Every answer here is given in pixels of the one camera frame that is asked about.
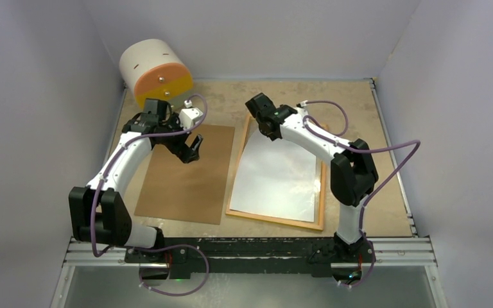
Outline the brown frame backing board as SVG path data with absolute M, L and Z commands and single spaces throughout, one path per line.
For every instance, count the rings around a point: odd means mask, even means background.
M 136 216 L 218 225 L 225 199 L 235 128 L 203 124 L 197 161 L 184 164 L 165 146 L 151 153 Z

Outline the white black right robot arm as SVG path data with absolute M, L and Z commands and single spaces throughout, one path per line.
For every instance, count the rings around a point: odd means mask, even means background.
M 379 175 L 372 150 L 362 140 L 349 141 L 340 134 L 321 128 L 309 115 L 310 101 L 296 106 L 275 106 L 265 94 L 249 99 L 245 106 L 259 131 L 271 141 L 282 139 L 307 150 L 330 168 L 330 190 L 340 202 L 340 217 L 335 235 L 336 256 L 350 261 L 359 254 L 364 208 L 375 192 Z

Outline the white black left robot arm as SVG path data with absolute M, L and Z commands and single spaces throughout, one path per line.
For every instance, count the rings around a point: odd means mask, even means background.
M 176 112 L 161 99 L 147 99 L 142 112 L 129 119 L 119 141 L 97 175 L 82 187 L 73 187 L 68 195 L 73 236 L 88 242 L 95 257 L 113 247 L 134 248 L 149 262 L 159 262 L 166 253 L 160 228 L 135 223 L 123 201 L 141 162 L 156 146 L 164 146 L 182 163 L 200 158 L 203 141 L 197 135 L 187 144 L 191 132 L 205 120 L 208 106 L 193 106 L 190 98 Z

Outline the white orange yellow drawer cabinet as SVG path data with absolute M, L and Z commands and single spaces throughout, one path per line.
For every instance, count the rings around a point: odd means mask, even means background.
M 147 99 L 170 102 L 194 87 L 190 70 L 159 39 L 142 40 L 128 47 L 119 59 L 119 72 L 141 109 Z

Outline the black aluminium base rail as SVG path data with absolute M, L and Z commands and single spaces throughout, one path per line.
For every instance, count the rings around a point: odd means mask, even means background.
M 308 274 L 355 281 L 378 267 L 434 266 L 431 241 L 372 238 L 346 252 L 332 237 L 168 237 L 166 252 L 111 248 L 95 257 L 89 243 L 71 240 L 66 266 L 146 268 L 150 275 L 187 279 L 194 273 Z

